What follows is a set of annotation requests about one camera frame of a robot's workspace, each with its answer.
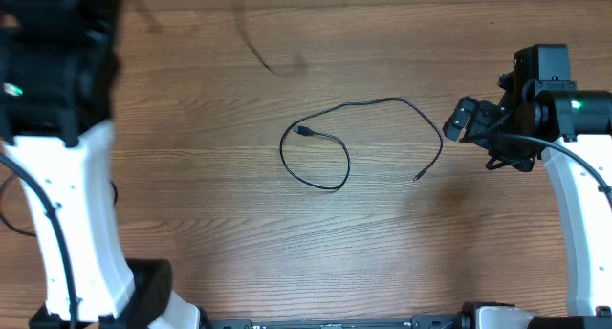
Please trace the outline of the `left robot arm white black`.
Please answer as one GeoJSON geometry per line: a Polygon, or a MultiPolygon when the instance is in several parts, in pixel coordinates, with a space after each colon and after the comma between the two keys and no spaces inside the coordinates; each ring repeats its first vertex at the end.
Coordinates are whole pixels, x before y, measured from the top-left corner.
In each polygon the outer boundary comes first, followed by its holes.
{"type": "Polygon", "coordinates": [[[45,276],[32,328],[203,328],[167,260],[124,256],[111,180],[121,0],[1,0],[2,163],[20,179],[45,276]]]}

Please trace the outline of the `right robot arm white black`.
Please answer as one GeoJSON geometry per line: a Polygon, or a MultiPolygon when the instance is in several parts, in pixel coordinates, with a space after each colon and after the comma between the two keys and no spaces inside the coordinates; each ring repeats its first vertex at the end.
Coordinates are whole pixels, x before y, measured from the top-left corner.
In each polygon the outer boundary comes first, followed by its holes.
{"type": "Polygon", "coordinates": [[[499,77],[498,104],[461,98],[445,136],[473,143],[485,167],[533,170],[553,186],[568,265],[567,313],[545,317],[512,304],[468,302],[443,328],[608,328],[611,325],[611,94],[580,90],[567,46],[535,44],[514,53],[499,77]]]}

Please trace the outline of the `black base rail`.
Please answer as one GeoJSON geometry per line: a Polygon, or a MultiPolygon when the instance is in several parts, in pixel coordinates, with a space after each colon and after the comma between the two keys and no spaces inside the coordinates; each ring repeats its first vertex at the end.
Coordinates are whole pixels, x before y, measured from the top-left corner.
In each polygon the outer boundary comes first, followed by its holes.
{"type": "Polygon", "coordinates": [[[395,319],[294,321],[209,320],[209,329],[459,329],[469,328],[459,315],[416,315],[395,319]]]}

